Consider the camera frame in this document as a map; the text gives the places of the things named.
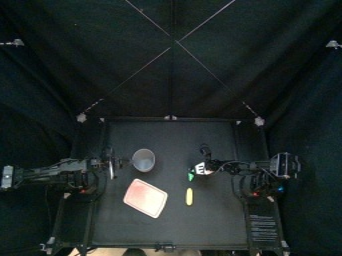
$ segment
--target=black backdrop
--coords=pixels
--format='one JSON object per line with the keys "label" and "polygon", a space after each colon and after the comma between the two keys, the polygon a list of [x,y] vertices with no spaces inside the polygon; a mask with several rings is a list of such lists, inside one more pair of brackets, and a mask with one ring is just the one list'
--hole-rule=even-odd
{"label": "black backdrop", "polygon": [[[338,0],[1,0],[0,42],[25,46],[0,46],[0,165],[66,157],[96,102],[88,116],[260,115],[271,153],[305,162],[281,201],[288,243],[340,254],[342,49],[324,48],[340,22]],[[26,193],[0,195],[1,251],[46,240],[44,189]]]}

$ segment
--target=yellow object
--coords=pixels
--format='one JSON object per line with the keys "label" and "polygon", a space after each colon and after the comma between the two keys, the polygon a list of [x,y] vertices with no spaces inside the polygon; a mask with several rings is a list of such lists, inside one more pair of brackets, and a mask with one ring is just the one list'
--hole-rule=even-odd
{"label": "yellow object", "polygon": [[185,198],[187,205],[192,205],[192,189],[187,189],[187,198]]}

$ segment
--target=pink plate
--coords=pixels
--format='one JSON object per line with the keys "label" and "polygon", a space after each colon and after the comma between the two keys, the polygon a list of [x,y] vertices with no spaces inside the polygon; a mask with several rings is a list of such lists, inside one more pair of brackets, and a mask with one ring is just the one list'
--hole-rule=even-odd
{"label": "pink plate", "polygon": [[122,202],[152,218],[157,218],[164,208],[167,193],[144,181],[134,179]]}

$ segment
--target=black fabric wall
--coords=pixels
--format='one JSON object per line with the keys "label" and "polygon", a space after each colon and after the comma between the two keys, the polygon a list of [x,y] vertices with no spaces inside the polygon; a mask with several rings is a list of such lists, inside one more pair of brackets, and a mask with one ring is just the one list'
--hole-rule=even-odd
{"label": "black fabric wall", "polygon": [[[244,101],[265,119],[271,153],[305,162],[281,200],[288,244],[297,255],[342,254],[342,50],[324,49],[342,39],[340,1],[232,1],[188,36],[227,1],[129,3],[137,10],[128,1],[0,1],[0,42],[25,43],[0,46],[0,167],[68,157],[76,115],[101,98],[86,114],[253,118]],[[0,194],[0,253],[46,240],[45,199],[44,187]]]}
{"label": "black fabric wall", "polygon": [[271,152],[291,152],[303,162],[280,212],[297,255],[340,255],[342,52],[320,51],[305,68],[268,130]]}

